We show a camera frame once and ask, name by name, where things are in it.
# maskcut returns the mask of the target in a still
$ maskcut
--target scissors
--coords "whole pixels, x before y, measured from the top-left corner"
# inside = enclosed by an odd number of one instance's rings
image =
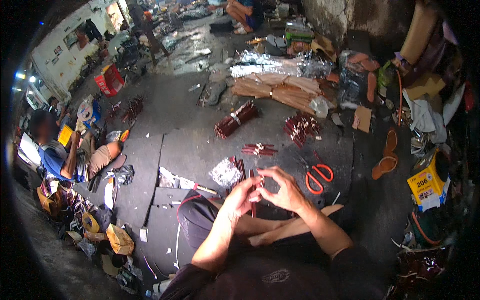
[[[323,162],[320,159],[320,157],[318,156],[318,154],[316,153],[315,150],[313,151],[313,154],[315,154],[315,157],[317,157],[317,159],[319,159],[321,162]],[[323,185],[321,185],[321,183],[317,180],[317,178],[315,178],[312,175],[312,173],[310,171],[308,171],[309,164],[307,163],[307,161],[301,156],[300,156],[300,159],[302,160],[303,163],[305,163],[305,166],[307,167],[307,174],[305,175],[305,184],[307,186],[307,189],[312,194],[315,194],[315,195],[321,194],[324,191]],[[327,176],[325,176],[318,168],[323,168],[323,169],[327,170],[330,173],[330,178],[327,178]],[[329,166],[327,166],[325,164],[317,164],[316,166],[312,166],[312,169],[314,169],[325,181],[331,182],[333,180],[333,171]],[[320,190],[316,191],[316,190],[311,188],[310,183],[309,183],[309,178],[312,179],[313,182],[315,182],[315,184],[320,187]]]

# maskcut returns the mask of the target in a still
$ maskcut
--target floor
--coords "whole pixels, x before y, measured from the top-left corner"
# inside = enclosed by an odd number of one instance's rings
[[[203,108],[197,105],[197,101],[205,94],[204,87],[208,90],[212,81],[226,76],[228,72],[223,61],[233,57],[235,51],[247,48],[245,40],[275,32],[265,24],[257,33],[246,36],[229,33],[214,35],[209,33],[209,24],[215,20],[210,16],[187,22],[184,29],[178,31],[180,42],[169,58],[161,59],[159,65],[150,68],[149,73],[137,83],[130,84],[114,98],[103,99],[101,103],[105,113],[109,103],[121,101],[121,107],[126,107],[129,98],[138,94],[145,97],[143,113],[132,128],[123,151],[127,155],[126,164],[132,164],[135,169],[135,177],[131,185],[120,188],[115,204],[119,219],[132,227],[136,244],[134,256],[144,271],[144,287],[151,289],[151,284],[158,282],[148,270],[144,255],[159,280],[163,280],[160,273],[168,275],[176,271],[173,263],[178,262],[181,267],[189,263],[193,255],[181,232],[177,239],[176,208],[162,207],[171,201],[181,201],[185,191],[156,187],[159,165],[222,193],[222,188],[207,173],[222,158],[237,155],[245,159],[246,169],[280,165],[293,174],[310,197],[312,194],[304,186],[305,171],[295,156],[301,154],[307,156],[307,160],[313,160],[309,157],[312,149],[319,152],[335,173],[334,182],[326,186],[321,197],[312,197],[312,200],[322,207],[331,204],[341,192],[338,203],[349,204],[356,212],[352,239],[365,247],[391,274],[398,248],[390,239],[402,240],[407,214],[413,207],[406,183],[415,161],[409,154],[408,129],[397,129],[398,146],[395,152],[399,164],[396,170],[379,180],[372,179],[371,169],[382,157],[386,133],[394,125],[391,121],[373,119],[369,134],[353,130],[350,126],[353,111],[341,113],[340,118],[346,124],[343,129],[336,127],[330,118],[321,121],[322,141],[312,142],[298,150],[282,131],[285,118],[294,115],[295,110],[271,99],[255,99],[261,110],[259,118],[242,125],[226,140],[215,137],[214,123],[248,98],[233,96],[227,90],[219,105]],[[197,72],[196,65],[190,66],[185,61],[191,59],[194,50],[204,48],[212,51],[204,59],[209,69]],[[200,84],[201,88],[189,92],[188,89],[196,84]],[[127,128],[127,124],[118,119],[109,124],[108,131]],[[272,143],[279,153],[273,160],[240,156],[242,144],[252,142]],[[75,188],[91,202],[101,204],[105,184],[106,180],[103,180],[96,193],[86,191],[85,185],[81,184]],[[273,183],[269,185],[267,187],[274,188]],[[263,216],[288,217],[286,212],[270,207],[266,202],[262,203],[260,211]],[[141,227],[149,230],[146,243],[138,238]]]

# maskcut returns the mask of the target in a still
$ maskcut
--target khaki shorts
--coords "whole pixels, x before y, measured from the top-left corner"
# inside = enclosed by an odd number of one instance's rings
[[[86,158],[85,163],[88,166],[88,179],[91,180],[101,169],[108,165],[112,158],[110,157],[110,151],[106,145],[100,146],[93,153],[90,148],[90,138],[86,138],[80,144],[80,148],[85,150]]]

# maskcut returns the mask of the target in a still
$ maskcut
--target plastic bottle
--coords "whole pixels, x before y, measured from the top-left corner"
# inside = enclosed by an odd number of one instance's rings
[[[108,240],[108,236],[105,233],[91,233],[86,232],[84,236],[89,239],[89,241],[101,241],[101,240]]]

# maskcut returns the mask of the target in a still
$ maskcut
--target black shirt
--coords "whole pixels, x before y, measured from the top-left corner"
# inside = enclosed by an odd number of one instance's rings
[[[160,299],[382,299],[386,286],[362,248],[341,251],[327,268],[246,253],[219,274],[182,267]]]

